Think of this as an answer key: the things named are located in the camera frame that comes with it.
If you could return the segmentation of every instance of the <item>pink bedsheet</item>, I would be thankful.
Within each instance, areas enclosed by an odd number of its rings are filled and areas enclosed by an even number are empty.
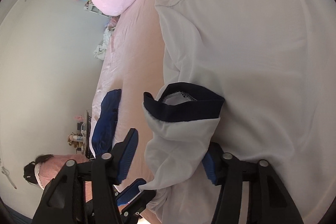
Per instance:
[[[136,178],[147,181],[153,178],[144,160],[145,147],[152,139],[152,132],[145,121],[142,102],[145,91],[155,97],[163,86],[164,42],[154,1],[136,0],[121,15],[106,52],[92,105],[91,134],[100,116],[100,104],[106,93],[122,89],[116,139],[122,141],[130,128],[136,128],[139,132],[138,149],[128,177],[119,190]],[[143,216],[152,224],[160,223],[150,212]]]

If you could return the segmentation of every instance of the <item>white shirt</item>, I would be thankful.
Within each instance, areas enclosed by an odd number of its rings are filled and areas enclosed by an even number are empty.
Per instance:
[[[145,107],[155,179],[140,188],[159,189],[149,207],[163,224],[211,223],[219,189],[200,161],[212,140],[240,160],[268,160],[305,224],[318,223],[336,196],[335,1],[157,0],[156,9],[166,45],[157,100],[188,82],[226,103],[220,121],[163,122]]]

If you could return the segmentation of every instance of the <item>black clamp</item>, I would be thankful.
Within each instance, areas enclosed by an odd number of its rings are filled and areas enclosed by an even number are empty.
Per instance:
[[[240,161],[211,142],[202,163],[208,179],[222,185],[211,224],[238,224],[243,181],[250,182],[247,224],[303,224],[294,201],[268,161]]]

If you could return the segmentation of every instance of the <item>bottle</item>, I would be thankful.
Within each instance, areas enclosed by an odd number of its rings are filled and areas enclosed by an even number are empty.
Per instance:
[[[83,136],[78,136],[78,135],[71,135],[70,140],[74,142],[84,142],[84,137]]]

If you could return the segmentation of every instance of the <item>woman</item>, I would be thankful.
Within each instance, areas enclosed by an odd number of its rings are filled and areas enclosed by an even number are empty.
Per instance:
[[[63,165],[68,160],[75,160],[77,163],[89,161],[84,155],[40,155],[35,161],[24,167],[24,178],[31,184],[39,185],[43,190],[46,185],[56,177]],[[85,182],[85,200],[92,199],[91,182]]]

